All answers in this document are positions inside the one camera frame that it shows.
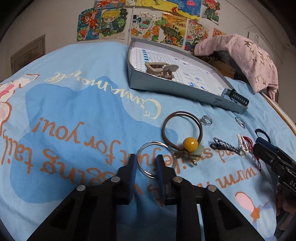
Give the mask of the person's right hand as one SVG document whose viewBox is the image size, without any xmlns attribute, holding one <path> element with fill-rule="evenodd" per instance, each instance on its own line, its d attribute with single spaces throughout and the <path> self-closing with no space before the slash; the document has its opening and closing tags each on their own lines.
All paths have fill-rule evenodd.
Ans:
<svg viewBox="0 0 296 241">
<path fill-rule="evenodd" d="M 276 190 L 276 215 L 278 216 L 282 209 L 289 213 L 289 216 L 280 224 L 278 228 L 280 230 L 286 230 L 295 215 L 295 195 L 282 184 L 279 184 Z"/>
</svg>

